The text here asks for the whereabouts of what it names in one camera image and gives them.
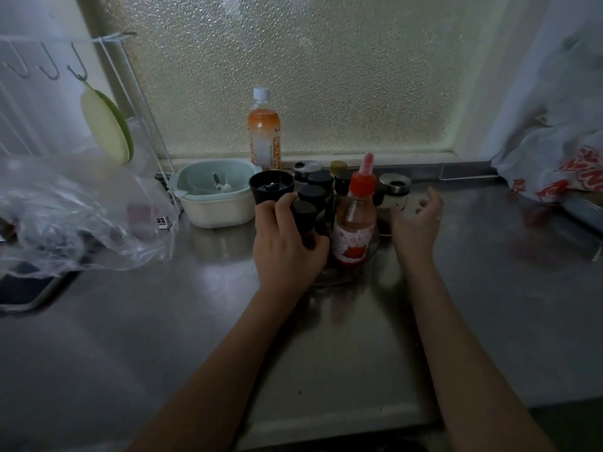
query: plastic bottle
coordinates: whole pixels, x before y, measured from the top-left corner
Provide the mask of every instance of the plastic bottle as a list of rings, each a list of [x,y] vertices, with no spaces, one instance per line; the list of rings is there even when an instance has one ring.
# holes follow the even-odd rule
[[[373,237],[377,210],[373,192],[377,178],[373,174],[373,154],[368,153],[360,171],[352,174],[349,192],[338,205],[331,236],[331,253],[343,266],[360,264]]]
[[[247,117],[252,162],[264,171],[280,169],[280,119],[270,104],[270,89],[254,87],[253,99]]]

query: stainless steel countertop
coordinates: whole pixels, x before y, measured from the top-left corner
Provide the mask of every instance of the stainless steel countertop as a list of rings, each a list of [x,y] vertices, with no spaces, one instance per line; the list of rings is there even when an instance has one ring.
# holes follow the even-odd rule
[[[425,183],[411,194],[414,211]],[[603,276],[498,183],[438,184],[436,257],[486,351],[531,406],[603,395]],[[55,303],[0,319],[0,449],[119,449],[212,352],[258,279],[250,222],[183,219],[174,259],[86,272]],[[356,283],[309,292],[279,334],[238,448],[437,418],[387,241]]]

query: red sauce bottle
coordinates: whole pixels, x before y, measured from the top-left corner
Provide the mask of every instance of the red sauce bottle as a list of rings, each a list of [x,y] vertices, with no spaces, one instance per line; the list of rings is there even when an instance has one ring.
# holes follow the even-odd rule
[[[351,177],[347,197],[337,205],[331,253],[346,267],[353,267],[364,260],[377,222],[377,209],[373,204],[373,192],[377,186],[373,159],[372,153],[366,154],[360,171]]]

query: dish rack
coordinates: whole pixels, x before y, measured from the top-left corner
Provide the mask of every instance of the dish rack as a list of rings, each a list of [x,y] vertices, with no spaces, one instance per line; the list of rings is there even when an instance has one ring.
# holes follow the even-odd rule
[[[149,149],[151,151],[157,163],[155,179],[161,182],[166,191],[169,192],[167,183],[170,175],[174,173],[174,165],[125,49],[125,43],[135,35],[133,32],[123,32],[80,40],[0,35],[0,45],[2,45],[4,52],[8,52],[8,54],[0,56],[0,66],[3,66],[6,71],[13,73],[23,81],[27,81],[35,75],[45,76],[45,79],[49,81],[58,81],[59,79],[86,81],[88,79],[86,64],[81,59],[75,45],[83,43],[92,45],[100,63],[104,65],[103,71],[107,80],[114,84],[112,85],[112,90],[114,90],[116,95],[117,93],[121,93],[122,98],[120,99],[120,103],[122,103],[122,111],[133,115],[133,119],[139,123],[144,133],[144,138],[148,142],[146,146],[135,145],[134,148],[136,150]],[[61,61],[57,60],[51,51],[49,51],[49,47],[52,49],[52,47],[58,47],[58,45],[63,48],[71,46],[69,48],[69,55],[72,57],[72,63],[67,64],[66,67],[63,67],[61,64],[57,65]],[[41,63],[43,64],[28,62],[25,54],[20,51],[20,49],[27,48],[37,48],[37,51],[42,53],[43,60]],[[6,84],[1,79],[0,92],[4,96],[10,94]],[[0,107],[0,123],[3,124],[5,132],[11,134],[13,141],[19,140],[20,146],[16,147],[18,149],[17,153],[21,155],[41,155],[40,149],[33,145],[31,141],[27,141],[27,137],[19,133],[17,125],[20,125],[21,130],[23,127],[31,127],[31,123],[26,116],[26,110],[19,107],[15,98],[6,98],[5,100],[8,102],[8,110],[11,112],[11,117],[3,114],[3,108]],[[127,102],[128,108],[124,107],[124,102]],[[11,121],[11,119],[15,120],[15,117],[17,118],[17,123]],[[0,157],[13,155],[15,152],[11,152],[3,141],[2,136],[0,136]],[[182,212],[180,202],[171,193],[170,199],[179,215]],[[171,223],[167,217],[158,217],[157,224],[163,229],[171,227]]]

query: white plastic bag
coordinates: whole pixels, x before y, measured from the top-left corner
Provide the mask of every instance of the white plastic bag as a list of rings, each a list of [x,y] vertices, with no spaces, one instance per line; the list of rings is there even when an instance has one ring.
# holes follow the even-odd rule
[[[492,165],[517,193],[554,202],[567,189],[603,190],[603,23],[568,38],[540,70],[543,125],[512,138]]]
[[[38,271],[26,276],[38,278],[169,259],[178,223],[158,181],[90,152],[0,159],[0,216],[18,237],[0,257],[31,263]]]

